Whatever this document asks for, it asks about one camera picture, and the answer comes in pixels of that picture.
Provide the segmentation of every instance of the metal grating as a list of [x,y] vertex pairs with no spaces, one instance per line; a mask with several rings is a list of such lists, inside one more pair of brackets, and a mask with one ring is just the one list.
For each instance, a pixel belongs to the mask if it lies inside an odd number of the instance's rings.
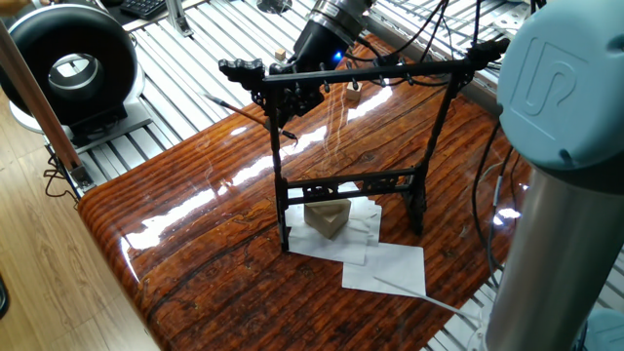
[[207,102],[208,92],[237,107],[252,103],[249,92],[218,70],[220,59],[278,62],[279,48],[291,55],[313,0],[295,2],[292,11],[267,15],[254,4],[216,0],[192,5],[186,16],[195,34],[184,38],[160,19],[135,29],[136,55],[145,71],[138,98],[152,123],[79,156],[96,185],[122,175],[162,151],[226,118],[230,112]]
[[[378,0],[370,19],[378,26],[373,31],[385,40],[392,32],[403,41],[422,25],[439,0]],[[432,50],[435,59],[461,58],[469,47],[474,31],[474,0],[451,0],[446,19],[451,35],[439,29]],[[503,14],[513,16],[526,10],[524,4],[502,0],[482,2],[480,38],[502,36],[494,22]],[[314,0],[294,1],[292,11],[281,17],[266,15],[253,3],[213,0],[192,4],[186,15],[195,34],[184,38],[165,19],[129,25],[137,39],[137,56],[146,74],[145,88],[133,113],[147,114],[152,123],[80,154],[96,184],[122,175],[184,139],[226,118],[229,112],[205,102],[200,94],[227,99],[238,107],[251,103],[250,95],[239,85],[228,82],[217,68],[219,59],[256,59],[276,62],[273,53],[284,48],[292,54],[294,41],[306,23]],[[430,24],[414,46],[424,47],[433,31]],[[497,73],[487,69],[476,79],[482,93],[494,96]],[[461,310],[480,314],[491,308],[495,292],[485,283]],[[624,312],[624,252],[618,257],[596,308]],[[477,326],[461,316],[453,316],[422,350],[466,351],[466,344]]]

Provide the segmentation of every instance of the keyboard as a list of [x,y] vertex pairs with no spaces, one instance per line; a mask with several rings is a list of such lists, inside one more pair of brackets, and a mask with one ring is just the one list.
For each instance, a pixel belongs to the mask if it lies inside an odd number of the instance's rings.
[[167,9],[165,0],[125,0],[120,10],[144,20],[152,20]]

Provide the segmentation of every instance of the black metal frame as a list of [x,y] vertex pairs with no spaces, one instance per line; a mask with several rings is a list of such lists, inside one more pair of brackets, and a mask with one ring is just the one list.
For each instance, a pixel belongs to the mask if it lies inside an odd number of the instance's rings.
[[7,291],[7,287],[4,285],[4,281],[2,281],[2,276],[0,276],[0,319],[7,314],[9,310],[9,292]]
[[[358,196],[370,196],[390,193],[401,193],[404,197],[413,231],[422,233],[422,219],[426,211],[425,179],[429,169],[429,161],[433,156],[438,136],[447,118],[450,103],[459,91],[467,85],[475,71],[484,69],[488,63],[500,58],[499,48],[487,48],[478,52],[478,59],[462,59],[444,62],[428,62],[403,64],[390,67],[374,67],[367,69],[348,69],[338,71],[319,71],[309,73],[280,74],[264,78],[262,84],[266,88],[264,110],[269,117],[271,133],[271,151],[273,152],[273,170],[275,172],[275,193],[277,204],[277,221],[280,231],[282,250],[289,250],[289,230],[286,226],[285,212],[289,205],[314,203],[320,201],[345,199]],[[441,103],[438,116],[427,143],[425,155],[417,165],[405,170],[384,171],[359,175],[341,175],[302,181],[288,182],[282,176],[282,160],[280,158],[280,132],[278,121],[280,110],[278,96],[285,88],[294,85],[327,85],[330,83],[346,83],[356,81],[377,80],[384,78],[405,78],[412,82],[413,76],[434,74],[450,74],[447,91]],[[363,181],[364,187],[358,191],[340,192],[338,185],[346,181]],[[301,188],[303,197],[290,199],[288,190]]]

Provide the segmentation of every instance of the wooden floor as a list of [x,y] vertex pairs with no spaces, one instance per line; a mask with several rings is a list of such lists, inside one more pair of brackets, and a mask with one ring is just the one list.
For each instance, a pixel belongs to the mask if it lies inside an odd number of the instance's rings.
[[[45,195],[48,153],[0,93],[0,274],[11,306],[0,349],[157,350],[123,295],[73,200]],[[53,192],[66,183],[56,180]]]

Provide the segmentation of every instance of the wood grain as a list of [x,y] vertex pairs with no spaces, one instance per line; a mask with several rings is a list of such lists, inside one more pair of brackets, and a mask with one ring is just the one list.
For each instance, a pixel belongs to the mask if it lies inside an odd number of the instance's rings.
[[[296,147],[283,145],[289,180],[420,160],[443,89],[367,83],[358,104],[345,101],[344,88],[332,86],[326,102],[288,124],[299,136]],[[464,97],[451,106],[427,179],[421,237],[410,232],[399,195],[373,197],[383,207],[381,241],[423,247],[427,292],[451,305],[488,275],[469,199],[493,124]],[[495,163],[507,147],[502,137],[494,143]],[[235,114],[81,201],[81,217],[159,343],[166,350],[423,347],[450,313],[417,299],[343,289],[342,264],[281,253],[270,155],[268,133]],[[527,171],[520,165],[516,179]],[[490,172],[480,187],[484,225],[495,179]],[[493,247],[504,256],[508,235]]]
[[42,148],[44,145],[42,135],[33,133],[16,122],[9,109],[9,100],[4,93],[0,94],[0,127],[4,132],[0,136],[2,137],[0,150],[3,151],[0,160],[5,165]]
[[[48,157],[41,135],[13,120],[0,92],[0,275],[11,296],[0,321],[0,350],[98,350],[103,340],[106,350],[117,351],[133,349],[138,338],[144,343],[134,350],[155,349],[132,307],[122,303],[73,201],[44,195]],[[58,179],[51,191],[68,187]],[[115,319],[124,317],[116,332],[98,324],[111,310]]]
[[0,23],[0,63],[62,163],[70,171],[81,166],[82,161],[60,126],[55,111],[43,95],[4,22]]
[[123,294],[115,297],[94,319],[111,351],[159,350],[143,324],[138,323],[133,306]]
[[63,337],[55,340],[51,351],[108,351],[98,329],[98,324],[93,319],[83,323],[78,328]]

